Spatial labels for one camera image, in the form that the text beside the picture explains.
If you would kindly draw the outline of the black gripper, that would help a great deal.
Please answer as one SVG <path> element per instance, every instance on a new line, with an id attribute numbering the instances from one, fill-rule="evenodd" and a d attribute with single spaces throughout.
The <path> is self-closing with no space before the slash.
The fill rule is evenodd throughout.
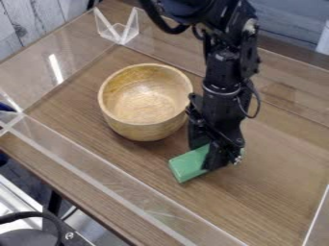
<path id="1" fill-rule="evenodd" d="M 196 150 L 211 144 L 203 168 L 216 171 L 229 164 L 237 165 L 245 155 L 247 141 L 241 130 L 243 121 L 253 118 L 248 114 L 253 83 L 241 83 L 232 90 L 203 84 L 204 94 L 189 94 L 188 140 Z"/>

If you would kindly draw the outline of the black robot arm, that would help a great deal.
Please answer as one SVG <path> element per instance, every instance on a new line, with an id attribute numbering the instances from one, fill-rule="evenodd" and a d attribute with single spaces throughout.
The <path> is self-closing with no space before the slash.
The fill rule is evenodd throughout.
<path id="1" fill-rule="evenodd" d="M 186 30 L 204 42 L 203 94 L 189 95 L 189 147 L 209 152 L 201 168 L 237 163 L 247 141 L 241 124 L 260 99 L 252 77 L 260 72 L 259 18 L 248 0 L 140 0 L 149 18 L 170 35 Z"/>

